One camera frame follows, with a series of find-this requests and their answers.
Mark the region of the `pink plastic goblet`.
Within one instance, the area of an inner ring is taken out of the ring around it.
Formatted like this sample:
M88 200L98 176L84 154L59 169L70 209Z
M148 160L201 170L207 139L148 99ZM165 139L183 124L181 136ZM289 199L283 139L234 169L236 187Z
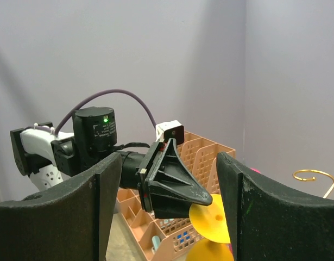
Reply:
M259 171L259 170L257 170L257 169L255 169L255 168L251 168L253 171L255 171L255 172L257 172L257 173L260 173L261 174L261 172Z

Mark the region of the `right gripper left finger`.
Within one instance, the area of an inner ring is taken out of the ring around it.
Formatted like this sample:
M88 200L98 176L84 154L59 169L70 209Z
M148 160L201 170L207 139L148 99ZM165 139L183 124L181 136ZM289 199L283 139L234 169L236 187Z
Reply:
M0 202L0 260L104 260L122 158L21 201Z

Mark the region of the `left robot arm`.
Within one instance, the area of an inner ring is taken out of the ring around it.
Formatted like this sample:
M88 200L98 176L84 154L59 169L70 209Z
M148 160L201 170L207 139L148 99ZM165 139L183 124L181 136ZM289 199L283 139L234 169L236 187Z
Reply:
M10 132L15 163L39 190L46 190L98 164L107 156L122 157L122 189L137 190L142 209L158 219L186 218L190 206L209 206L213 198L178 155L184 127L177 121L155 126L152 144L117 144L115 112L88 107L71 113L73 132L57 132L52 123L35 123Z

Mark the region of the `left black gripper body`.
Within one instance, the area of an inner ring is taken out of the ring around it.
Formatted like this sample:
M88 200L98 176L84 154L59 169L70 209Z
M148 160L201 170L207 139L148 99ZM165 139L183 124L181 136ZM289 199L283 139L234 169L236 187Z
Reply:
M122 156L122 170L119 187L123 189L148 190L147 175L156 152L148 151L146 154L120 151Z

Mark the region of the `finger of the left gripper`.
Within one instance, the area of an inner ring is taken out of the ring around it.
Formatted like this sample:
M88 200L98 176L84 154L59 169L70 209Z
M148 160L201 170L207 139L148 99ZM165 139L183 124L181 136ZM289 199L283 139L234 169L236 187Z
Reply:
M148 190L138 190L142 209L157 219L188 218L191 205L209 206L212 196L182 162L174 138L154 142L155 151L146 181Z

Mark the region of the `yellow plastic goblet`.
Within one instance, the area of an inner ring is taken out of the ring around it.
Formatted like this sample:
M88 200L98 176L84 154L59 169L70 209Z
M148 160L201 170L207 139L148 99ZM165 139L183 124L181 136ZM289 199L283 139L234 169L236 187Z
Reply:
M187 260L234 260L221 195L213 194L209 206L191 205L189 218L193 228L203 238L191 247Z

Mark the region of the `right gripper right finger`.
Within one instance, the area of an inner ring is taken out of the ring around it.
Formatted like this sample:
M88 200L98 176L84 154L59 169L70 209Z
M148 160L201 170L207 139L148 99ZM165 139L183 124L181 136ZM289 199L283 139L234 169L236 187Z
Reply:
M235 260L334 260L334 200L295 190L217 155Z

